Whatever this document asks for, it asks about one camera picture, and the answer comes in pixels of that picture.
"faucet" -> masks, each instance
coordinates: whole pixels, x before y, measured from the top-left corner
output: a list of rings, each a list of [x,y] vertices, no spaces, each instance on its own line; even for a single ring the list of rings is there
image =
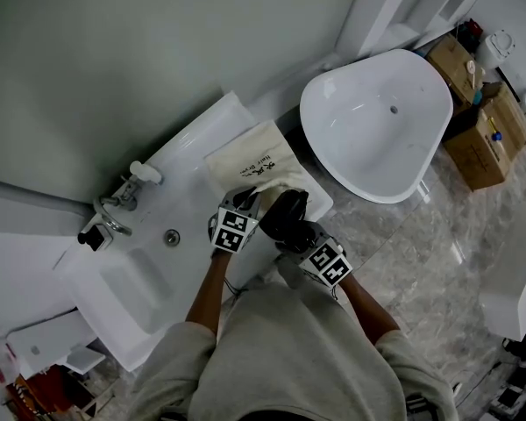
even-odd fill
[[[126,236],[132,235],[132,229],[119,223],[104,207],[104,204],[120,207],[126,211],[134,211],[137,208],[137,199],[134,193],[140,189],[136,182],[126,181],[126,187],[120,196],[99,196],[94,198],[94,211],[101,215],[102,221],[113,231]]]

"white sink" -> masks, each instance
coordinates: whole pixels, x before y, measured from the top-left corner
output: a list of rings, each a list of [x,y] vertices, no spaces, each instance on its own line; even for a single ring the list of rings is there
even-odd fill
[[[207,223],[224,191],[203,158],[255,125],[233,93],[222,98],[147,162],[164,181],[141,190],[135,211],[106,206],[132,228],[131,237],[112,232],[113,242],[96,253],[75,243],[57,267],[81,314],[127,370],[148,357],[169,325],[185,318],[210,264]],[[317,220],[332,201],[306,175],[314,196],[309,218]],[[96,216],[90,223],[98,221]],[[178,246],[164,243],[169,229],[179,232]],[[230,282],[241,287],[277,254],[273,241],[257,231],[232,259]]]
[[[426,60],[393,50],[314,78],[300,114],[316,157],[336,180],[367,200],[398,203],[423,179],[452,100]]]

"gray shirt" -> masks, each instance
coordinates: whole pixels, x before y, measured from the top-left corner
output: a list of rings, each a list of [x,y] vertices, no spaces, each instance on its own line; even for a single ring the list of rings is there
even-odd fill
[[[400,331],[372,345],[323,286],[271,283],[245,292],[217,342],[196,323],[172,326],[136,383],[130,419],[177,412],[236,421],[263,410],[310,420],[405,420],[420,393],[457,421],[452,391]]]

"sink drain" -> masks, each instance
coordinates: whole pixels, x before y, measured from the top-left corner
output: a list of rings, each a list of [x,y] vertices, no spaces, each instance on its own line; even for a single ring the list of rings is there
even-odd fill
[[[181,237],[175,229],[170,229],[164,234],[164,243],[168,246],[178,246]]]

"marble floor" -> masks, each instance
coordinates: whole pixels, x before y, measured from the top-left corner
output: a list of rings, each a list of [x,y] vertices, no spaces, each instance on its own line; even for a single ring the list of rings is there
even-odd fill
[[[507,180],[472,192],[443,147],[417,191],[398,204],[363,200],[338,184],[314,160],[301,127],[288,142],[301,164],[333,198],[321,220],[345,247],[355,276],[394,316],[425,357],[452,384],[463,420],[477,420],[514,368],[514,357],[483,324],[480,279],[492,264],[516,204],[526,200],[526,147]],[[342,291],[339,302],[350,310]],[[467,399],[465,395],[500,360]],[[113,359],[92,370],[99,387],[118,378],[115,397],[97,414],[121,419],[135,374]]]

